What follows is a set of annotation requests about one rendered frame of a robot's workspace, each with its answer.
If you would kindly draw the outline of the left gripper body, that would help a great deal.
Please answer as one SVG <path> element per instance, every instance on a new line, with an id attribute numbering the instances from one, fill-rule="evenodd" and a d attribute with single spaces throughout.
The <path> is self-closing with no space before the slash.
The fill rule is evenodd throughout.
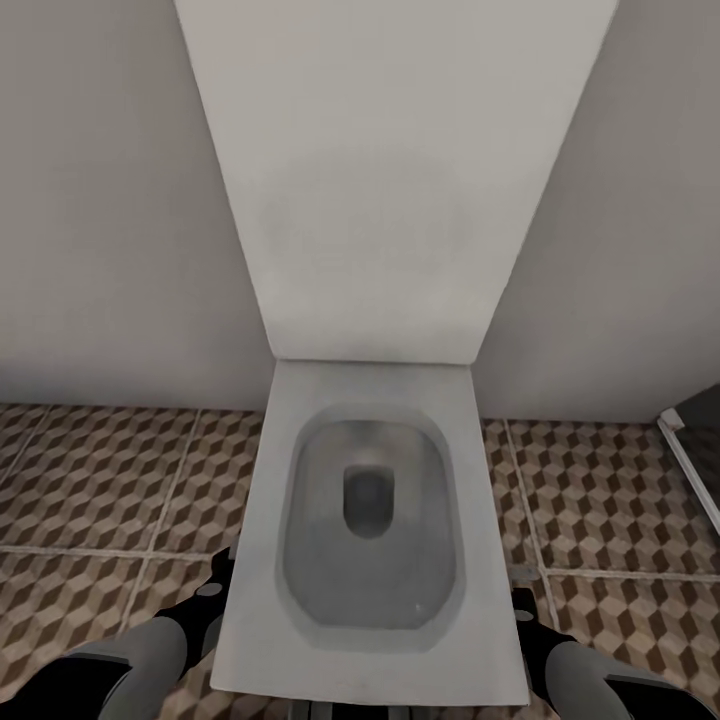
<path id="1" fill-rule="evenodd" d="M 218 575 L 223 571 L 233 570 L 234 564 L 235 561 L 229 559 L 228 551 L 220 550 L 220 552 L 213 557 L 213 563 L 210 568 L 212 569 L 213 575 Z"/>

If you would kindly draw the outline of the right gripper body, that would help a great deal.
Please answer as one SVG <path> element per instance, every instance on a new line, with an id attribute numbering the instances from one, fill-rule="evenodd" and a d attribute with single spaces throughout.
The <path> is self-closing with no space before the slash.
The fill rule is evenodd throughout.
<path id="1" fill-rule="evenodd" d="M 512 588 L 511 599 L 514 602 L 526 606 L 538 621 L 538 610 L 536 609 L 536 600 L 534 599 L 534 592 L 531 588 Z"/>

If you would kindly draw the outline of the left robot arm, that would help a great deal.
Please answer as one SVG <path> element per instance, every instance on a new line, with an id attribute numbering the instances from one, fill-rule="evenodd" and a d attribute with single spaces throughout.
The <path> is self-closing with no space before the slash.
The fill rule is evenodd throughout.
<path id="1" fill-rule="evenodd" d="M 38 670 L 0 703 L 0 720 L 149 720 L 217 647 L 239 540 L 213 557 L 213 576 L 186 601 Z"/>

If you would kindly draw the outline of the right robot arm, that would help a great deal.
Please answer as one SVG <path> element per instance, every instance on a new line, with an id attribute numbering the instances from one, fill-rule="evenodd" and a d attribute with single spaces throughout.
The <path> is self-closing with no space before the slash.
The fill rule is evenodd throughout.
<path id="1" fill-rule="evenodd" d="M 536 581 L 535 565 L 506 565 L 508 582 Z M 538 622 L 531 588 L 512 588 L 527 685 L 561 720 L 720 720 L 695 694 Z"/>

